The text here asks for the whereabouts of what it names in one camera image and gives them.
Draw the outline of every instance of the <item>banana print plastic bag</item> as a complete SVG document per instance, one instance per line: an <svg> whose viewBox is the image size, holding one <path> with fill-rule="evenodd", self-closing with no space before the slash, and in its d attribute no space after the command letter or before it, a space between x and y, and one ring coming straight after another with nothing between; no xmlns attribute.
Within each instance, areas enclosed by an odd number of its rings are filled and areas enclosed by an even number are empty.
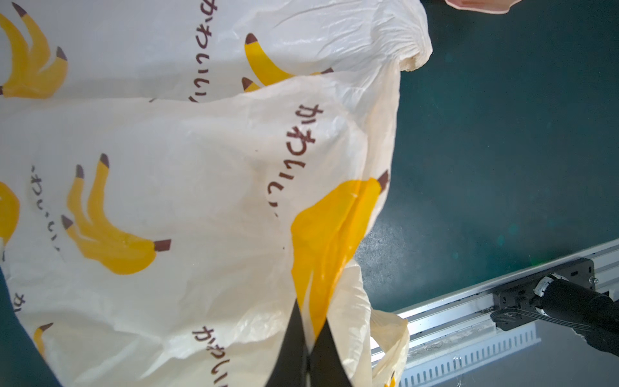
<svg viewBox="0 0 619 387"><path fill-rule="evenodd" d="M393 385L407 341L373 380L352 258L389 188L398 88L391 63L3 114L0 267L58 380Z"/></svg>
<svg viewBox="0 0 619 387"><path fill-rule="evenodd" d="M15 0L0 28L3 105L208 102L372 61L413 70L432 51L419 0Z"/></svg>

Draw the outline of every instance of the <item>dark green table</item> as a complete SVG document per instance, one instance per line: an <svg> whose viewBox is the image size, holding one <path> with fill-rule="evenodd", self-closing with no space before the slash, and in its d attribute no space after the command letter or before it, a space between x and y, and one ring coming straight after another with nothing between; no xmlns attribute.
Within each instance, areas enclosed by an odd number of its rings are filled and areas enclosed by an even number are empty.
<svg viewBox="0 0 619 387"><path fill-rule="evenodd" d="M357 254L383 310L619 237L616 0L424 4L435 51L402 75L389 198ZM0 386L53 386L0 299Z"/></svg>

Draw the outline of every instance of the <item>brown banana tip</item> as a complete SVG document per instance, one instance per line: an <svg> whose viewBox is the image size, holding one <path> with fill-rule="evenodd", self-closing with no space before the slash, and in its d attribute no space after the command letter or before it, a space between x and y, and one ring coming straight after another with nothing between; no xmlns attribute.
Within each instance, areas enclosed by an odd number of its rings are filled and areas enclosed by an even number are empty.
<svg viewBox="0 0 619 387"><path fill-rule="evenodd" d="M101 157L99 157L99 161L101 161L101 163L103 165L105 165L106 167L110 167L110 160L108 159L108 156L105 153L101 154Z"/></svg>
<svg viewBox="0 0 619 387"><path fill-rule="evenodd" d="M17 13L19 14L19 17L23 17L26 14L26 11L23 8L21 8L20 6L18 6L14 2L12 2L11 4L13 4L13 8L15 8Z"/></svg>
<svg viewBox="0 0 619 387"><path fill-rule="evenodd" d="M250 45L256 41L258 41L258 39L256 39L256 36L253 33L250 32L247 34L247 37L245 38L246 45Z"/></svg>
<svg viewBox="0 0 619 387"><path fill-rule="evenodd" d="M245 77L243 77L241 82L243 83L243 90L247 90L249 86L251 86L251 84L254 83L251 79L247 79Z"/></svg>
<svg viewBox="0 0 619 387"><path fill-rule="evenodd" d="M64 54L64 51L60 47L56 47L56 57L62 59L63 61L67 60L67 56Z"/></svg>
<svg viewBox="0 0 619 387"><path fill-rule="evenodd" d="M155 251L168 251L172 244L172 239L158 240L153 243L155 244Z"/></svg>
<svg viewBox="0 0 619 387"><path fill-rule="evenodd" d="M60 219L63 222L63 227L64 227L65 230L67 230L69 227L71 227L73 225L73 221L71 219L67 218L64 215L61 215Z"/></svg>
<svg viewBox="0 0 619 387"><path fill-rule="evenodd" d="M48 329L50 326L54 325L54 323L49 323L49 324L45 324L45 325L41 325L39 327L39 329L41 329L43 332L46 331L46 329Z"/></svg>
<svg viewBox="0 0 619 387"><path fill-rule="evenodd" d="M387 183L389 182L389 171L385 171L378 179L378 183L381 185L381 193L387 187Z"/></svg>

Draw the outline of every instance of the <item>pink object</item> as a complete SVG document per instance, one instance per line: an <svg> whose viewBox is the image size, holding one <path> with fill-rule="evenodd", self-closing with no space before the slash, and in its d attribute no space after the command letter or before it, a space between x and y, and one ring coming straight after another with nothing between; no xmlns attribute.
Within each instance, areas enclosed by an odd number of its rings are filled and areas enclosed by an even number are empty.
<svg viewBox="0 0 619 387"><path fill-rule="evenodd" d="M477 11L485 14L506 14L509 8L521 0L445 0L456 9Z"/></svg>

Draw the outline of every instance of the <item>metal frame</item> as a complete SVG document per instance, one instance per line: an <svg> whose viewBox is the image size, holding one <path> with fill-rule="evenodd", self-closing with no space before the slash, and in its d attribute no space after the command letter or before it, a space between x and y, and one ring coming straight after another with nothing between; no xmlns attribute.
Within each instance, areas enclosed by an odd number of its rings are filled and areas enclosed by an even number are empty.
<svg viewBox="0 0 619 387"><path fill-rule="evenodd" d="M465 338L468 340L482 333L495 334L496 329L490 313L494 309L493 290L497 287L578 258L587 258L594 262L593 280L597 284L598 292L608 292L613 300L619 298L619 239L616 239L399 310L396 313L409 322L408 367L416 363L414 355L420 350L428 353L430 344L432 351L435 351L453 348ZM372 340L372 363L375 364L383 356L384 352Z"/></svg>

